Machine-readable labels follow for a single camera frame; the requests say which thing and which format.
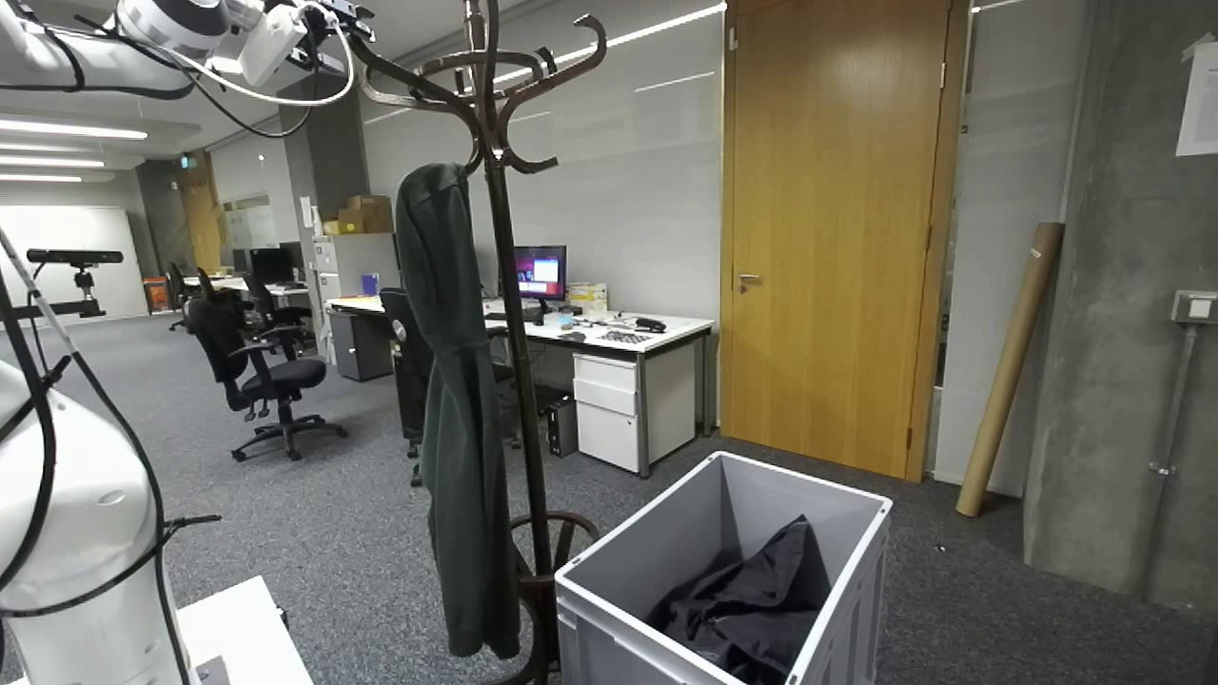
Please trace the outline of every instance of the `door handle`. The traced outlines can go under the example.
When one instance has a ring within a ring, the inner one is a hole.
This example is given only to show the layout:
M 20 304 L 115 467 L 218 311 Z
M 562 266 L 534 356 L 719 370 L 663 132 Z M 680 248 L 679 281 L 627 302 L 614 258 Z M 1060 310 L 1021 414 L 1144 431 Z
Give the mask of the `door handle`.
M 762 275 L 742 275 L 742 280 L 734 280 L 734 291 L 740 291 L 740 292 L 750 292 L 750 291 L 762 291 L 762 287 L 765 287 Z

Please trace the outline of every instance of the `wooden door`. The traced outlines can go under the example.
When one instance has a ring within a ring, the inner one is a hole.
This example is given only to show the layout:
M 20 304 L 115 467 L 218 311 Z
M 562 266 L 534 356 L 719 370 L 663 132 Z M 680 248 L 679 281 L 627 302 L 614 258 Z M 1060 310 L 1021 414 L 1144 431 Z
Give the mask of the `wooden door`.
M 195 266 L 203 266 L 207 275 L 218 275 L 223 266 L 223 219 L 218 205 L 213 165 L 207 157 L 198 159 L 198 167 L 184 173 L 180 196 L 195 258 L 185 263 L 185 272 L 195 275 Z
M 926 392 L 951 0 L 734 0 L 722 431 L 898 479 Z

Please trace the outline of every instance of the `wooden stick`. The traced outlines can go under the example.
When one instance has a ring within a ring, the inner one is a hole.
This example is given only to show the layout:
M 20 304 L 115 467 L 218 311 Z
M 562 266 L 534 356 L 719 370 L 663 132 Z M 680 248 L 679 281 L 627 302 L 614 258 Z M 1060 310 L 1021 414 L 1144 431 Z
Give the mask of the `wooden stick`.
M 1025 370 L 1025 358 L 1029 358 L 1036 311 L 1039 311 L 1041 292 L 1050 287 L 1050 275 L 1059 266 L 1060 231 L 1066 231 L 1066 224 L 1039 224 L 1036 230 L 1036 245 L 1033 245 L 1029 272 L 1025 272 L 1021 304 L 1014 311 L 1014 325 L 1008 325 L 1008 335 L 1006 335 L 1006 352 L 1002 352 L 1002 363 L 997 363 L 997 377 L 995 377 L 995 390 L 988 390 L 988 399 L 987 399 L 982 431 L 977 431 L 974 455 L 965 460 L 965 476 L 962 476 L 962 489 L 960 489 L 956 509 L 962 517 L 977 517 L 977 509 L 982 509 L 982 498 L 987 498 L 987 489 L 988 489 L 988 476 L 995 476 L 995 460 L 997 460 L 997 445 L 1002 445 L 1002 434 L 1006 434 L 1006 419 L 1008 419 L 1016 390 L 1021 390 L 1021 370 Z

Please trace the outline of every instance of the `plastic crate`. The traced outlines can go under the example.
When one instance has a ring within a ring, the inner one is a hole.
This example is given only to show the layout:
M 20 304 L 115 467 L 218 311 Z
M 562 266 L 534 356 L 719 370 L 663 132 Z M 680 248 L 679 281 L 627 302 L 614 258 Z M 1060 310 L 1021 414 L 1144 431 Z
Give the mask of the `plastic crate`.
M 812 625 L 788 685 L 877 680 L 889 498 L 713 455 L 561 573 L 562 685 L 740 685 L 643 616 L 715 551 L 755 555 L 779 527 L 805 517 L 835 590 Z

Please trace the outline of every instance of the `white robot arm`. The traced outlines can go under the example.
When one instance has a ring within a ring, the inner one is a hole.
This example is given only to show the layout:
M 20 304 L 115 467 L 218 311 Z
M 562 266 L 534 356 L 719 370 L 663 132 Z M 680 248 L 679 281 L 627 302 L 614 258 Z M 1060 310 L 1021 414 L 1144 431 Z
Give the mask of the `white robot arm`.
M 332 9 L 337 3 L 117 0 L 104 31 L 73 31 L 0 0 L 0 84 L 9 92 L 184 92 L 189 89 L 185 69 L 242 92 L 266 84 L 288 59 L 302 61 L 309 39 L 314 41 L 314 31 L 328 31 Z
M 26 380 L 0 367 L 0 414 L 14 414 Z M 48 398 L 57 476 L 42 538 L 13 587 L 4 608 L 42 608 L 78 597 L 132 568 L 160 538 L 147 476 L 132 445 L 89 409 Z M 0 568 L 26 538 L 42 479 L 37 414 L 0 445 Z M 157 565 L 65 612 L 20 616 L 13 637 L 29 685 L 180 685 L 172 622 L 157 587 Z

